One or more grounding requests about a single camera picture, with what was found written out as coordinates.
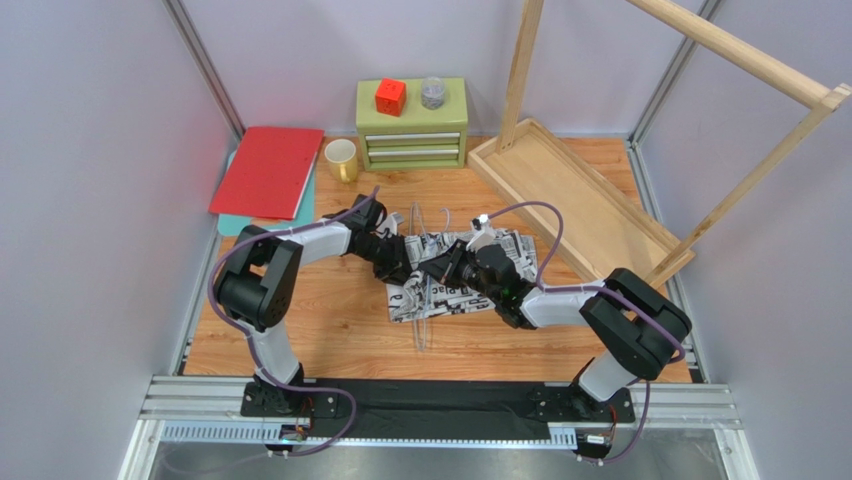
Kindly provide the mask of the newspaper print trousers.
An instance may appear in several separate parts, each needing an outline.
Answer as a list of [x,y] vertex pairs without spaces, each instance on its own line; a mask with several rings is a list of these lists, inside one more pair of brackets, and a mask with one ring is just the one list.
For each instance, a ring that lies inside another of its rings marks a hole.
[[412,272],[402,284],[387,286],[393,323],[494,310],[512,328],[532,327],[521,303],[537,275],[534,241],[499,229],[490,245],[472,251],[467,248],[472,237],[468,232],[405,238]]

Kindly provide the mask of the blue wire hanger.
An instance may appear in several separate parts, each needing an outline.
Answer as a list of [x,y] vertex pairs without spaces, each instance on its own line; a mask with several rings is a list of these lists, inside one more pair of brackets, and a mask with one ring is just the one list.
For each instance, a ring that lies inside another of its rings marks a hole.
[[[425,252],[427,254],[438,253],[439,248],[444,245],[443,236],[447,233],[450,226],[450,211],[447,208],[441,208],[440,212],[445,214],[444,228],[439,233],[429,233],[425,226],[420,204],[417,201],[413,201],[409,208],[409,233],[412,234],[414,232],[415,226],[419,228],[419,234],[424,236],[426,240]],[[412,321],[414,346],[418,352],[426,351],[429,346],[432,332],[430,321],[433,318],[440,318],[445,315],[444,311],[434,308],[432,301],[432,278],[429,275],[422,275],[421,286],[423,290],[422,304],[418,309],[417,316]]]

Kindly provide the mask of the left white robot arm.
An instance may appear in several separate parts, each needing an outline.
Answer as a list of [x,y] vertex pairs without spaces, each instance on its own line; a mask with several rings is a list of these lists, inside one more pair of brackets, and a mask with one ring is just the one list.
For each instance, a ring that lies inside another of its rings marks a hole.
[[299,270],[318,260],[354,255],[371,263],[374,276],[403,285],[413,269],[398,228],[404,218],[374,196],[358,195],[353,206],[298,227],[245,227],[218,262],[208,285],[215,312],[247,341],[255,373],[241,405],[245,417],[295,416],[318,387],[304,383],[304,368],[286,330]]

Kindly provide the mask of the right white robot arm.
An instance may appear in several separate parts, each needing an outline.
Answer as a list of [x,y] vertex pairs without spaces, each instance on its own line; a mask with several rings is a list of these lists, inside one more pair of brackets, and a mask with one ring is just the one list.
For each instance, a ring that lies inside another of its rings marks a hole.
[[588,325],[605,347],[570,384],[569,401],[590,417],[637,380],[652,381],[684,356],[692,322],[678,306],[627,268],[586,284],[542,287],[521,276],[497,245],[470,251],[458,241],[419,270],[450,288],[487,298],[515,329]]

